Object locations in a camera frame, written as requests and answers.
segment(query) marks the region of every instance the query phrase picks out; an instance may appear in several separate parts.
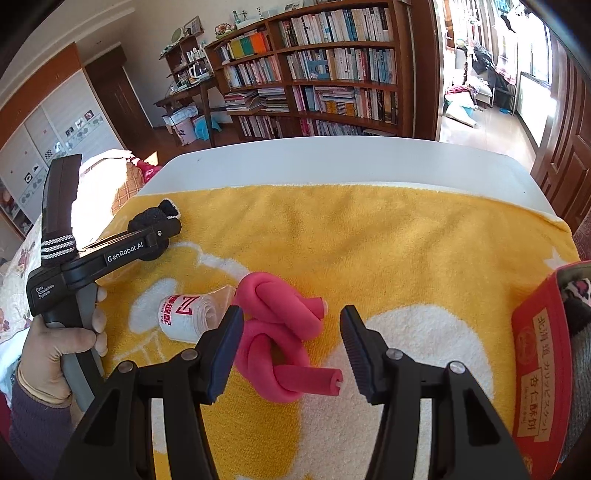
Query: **beige glove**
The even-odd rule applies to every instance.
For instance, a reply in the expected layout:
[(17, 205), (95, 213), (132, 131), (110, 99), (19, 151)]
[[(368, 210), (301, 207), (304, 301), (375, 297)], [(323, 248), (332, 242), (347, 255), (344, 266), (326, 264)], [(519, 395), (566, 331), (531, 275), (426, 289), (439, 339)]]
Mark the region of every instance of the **beige glove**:
[[(97, 301), (107, 296), (99, 288)], [(67, 353), (86, 352), (95, 347), (100, 356), (107, 353), (106, 316), (96, 308), (92, 314), (91, 332), (84, 328), (47, 328), (41, 316), (33, 319), (22, 348), (17, 370), (18, 382), (34, 398), (50, 405), (68, 400), (72, 391), (61, 371), (60, 357)]]

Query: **cardboard box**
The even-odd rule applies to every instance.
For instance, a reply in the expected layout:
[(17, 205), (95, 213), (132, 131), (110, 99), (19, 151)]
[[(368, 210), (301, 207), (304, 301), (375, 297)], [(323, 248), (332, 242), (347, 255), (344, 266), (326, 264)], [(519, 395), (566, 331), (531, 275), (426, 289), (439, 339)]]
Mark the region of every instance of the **cardboard box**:
[(517, 368), (513, 438), (532, 480), (552, 477), (569, 425), (573, 367), (560, 290), (581, 278), (591, 278), (591, 262), (559, 268), (511, 318)]
[(191, 118), (193, 116), (198, 116), (199, 112), (197, 111), (196, 105), (189, 105), (185, 106), (170, 115), (164, 115), (162, 119), (166, 125), (171, 127), (178, 125), (180, 122), (183, 122), (187, 118)]

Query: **knot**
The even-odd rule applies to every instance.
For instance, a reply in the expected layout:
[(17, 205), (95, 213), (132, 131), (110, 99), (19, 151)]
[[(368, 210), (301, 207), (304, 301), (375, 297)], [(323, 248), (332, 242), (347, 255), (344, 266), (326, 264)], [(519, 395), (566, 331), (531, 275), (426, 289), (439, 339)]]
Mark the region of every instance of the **knot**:
[[(322, 299), (306, 299), (282, 279), (255, 272), (238, 285), (236, 302), (256, 318), (244, 324), (235, 365), (261, 397), (291, 403), (304, 393), (339, 394), (342, 372), (312, 367), (302, 343), (322, 331), (326, 309)], [(273, 342), (283, 352), (286, 364), (273, 365)]]
[(253, 272), (244, 277), (236, 289), (236, 302), (258, 320), (285, 324), (301, 340), (312, 340), (322, 332), (323, 300), (304, 298), (270, 273)]

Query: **wooden door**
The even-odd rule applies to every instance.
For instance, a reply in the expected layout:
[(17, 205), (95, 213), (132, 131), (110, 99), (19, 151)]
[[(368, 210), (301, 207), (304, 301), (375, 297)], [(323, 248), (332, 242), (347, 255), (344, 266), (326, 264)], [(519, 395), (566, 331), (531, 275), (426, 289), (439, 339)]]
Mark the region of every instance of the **wooden door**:
[(574, 233), (591, 207), (591, 95), (554, 36), (552, 46), (556, 112), (548, 117), (531, 175)]
[(86, 73), (125, 147), (140, 150), (154, 132), (123, 70), (121, 46), (88, 64)]

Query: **purple sleeve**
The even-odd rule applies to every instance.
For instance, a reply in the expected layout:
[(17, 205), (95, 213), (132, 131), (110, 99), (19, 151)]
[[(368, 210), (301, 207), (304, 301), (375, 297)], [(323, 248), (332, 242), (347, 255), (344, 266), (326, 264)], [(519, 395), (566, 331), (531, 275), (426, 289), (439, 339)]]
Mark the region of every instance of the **purple sleeve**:
[(12, 387), (10, 444), (34, 480), (51, 480), (72, 435), (70, 409), (33, 400), (18, 381)]

